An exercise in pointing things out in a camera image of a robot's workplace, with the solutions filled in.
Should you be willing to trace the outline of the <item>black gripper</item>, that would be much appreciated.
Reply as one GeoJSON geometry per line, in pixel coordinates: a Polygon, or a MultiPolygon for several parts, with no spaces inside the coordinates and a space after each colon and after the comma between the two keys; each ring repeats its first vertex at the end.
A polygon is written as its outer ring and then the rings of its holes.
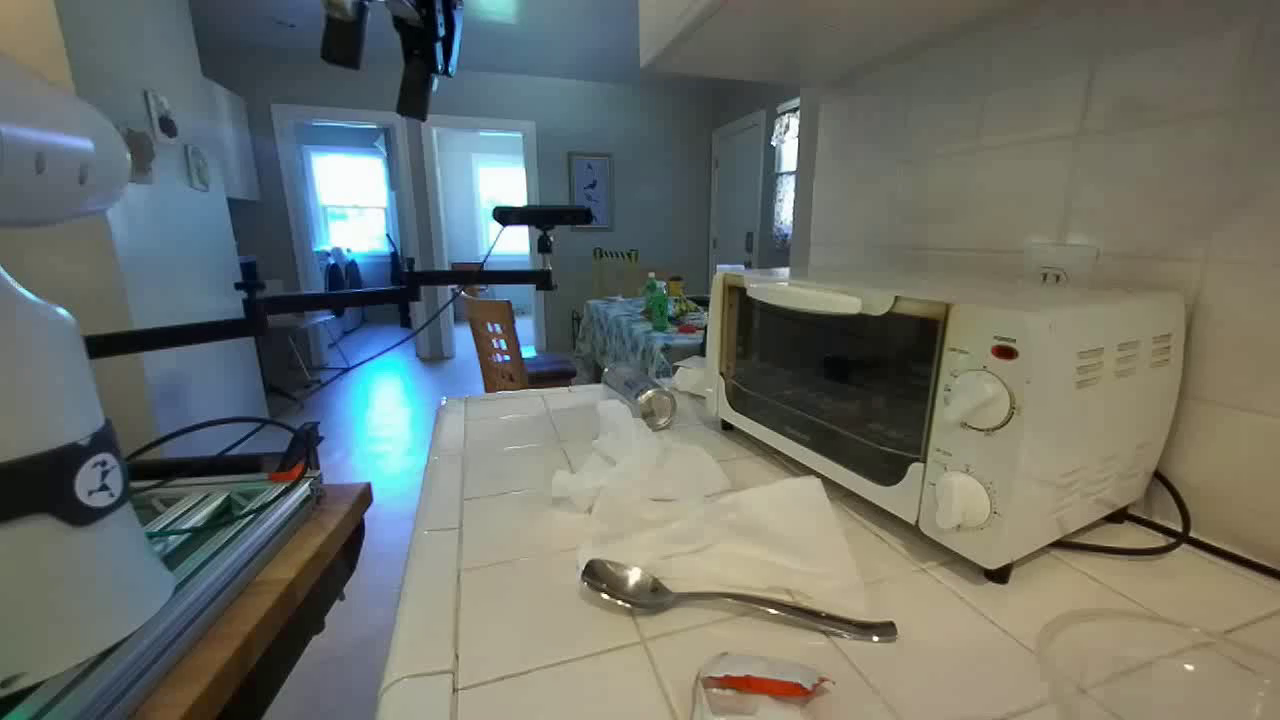
{"type": "Polygon", "coordinates": [[[453,77],[463,37],[463,0],[320,0],[320,61],[337,67],[362,64],[368,12],[385,9],[400,39],[400,57],[429,71],[453,77]]]}

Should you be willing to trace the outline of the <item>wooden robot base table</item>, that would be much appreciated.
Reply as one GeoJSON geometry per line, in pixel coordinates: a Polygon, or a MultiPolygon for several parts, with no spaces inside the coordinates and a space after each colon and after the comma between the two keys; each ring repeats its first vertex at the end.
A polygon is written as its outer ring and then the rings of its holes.
{"type": "Polygon", "coordinates": [[[5,528],[0,720],[254,720],[358,566],[368,484],[184,481],[5,528]]]}

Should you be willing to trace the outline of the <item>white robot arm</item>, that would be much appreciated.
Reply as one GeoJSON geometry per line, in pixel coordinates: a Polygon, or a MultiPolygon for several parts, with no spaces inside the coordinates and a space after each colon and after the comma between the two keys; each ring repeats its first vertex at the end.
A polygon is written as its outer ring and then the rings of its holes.
{"type": "Polygon", "coordinates": [[[52,12],[45,71],[24,47],[0,57],[0,686],[24,692],[136,637],[176,578],[133,508],[127,452],[152,436],[189,452],[198,434],[266,407],[245,335],[93,356],[99,333],[223,319],[234,235],[223,177],[197,136],[133,154],[167,96],[207,106],[176,0],[124,0],[159,27],[163,71],[93,46],[85,0],[52,12]]]}

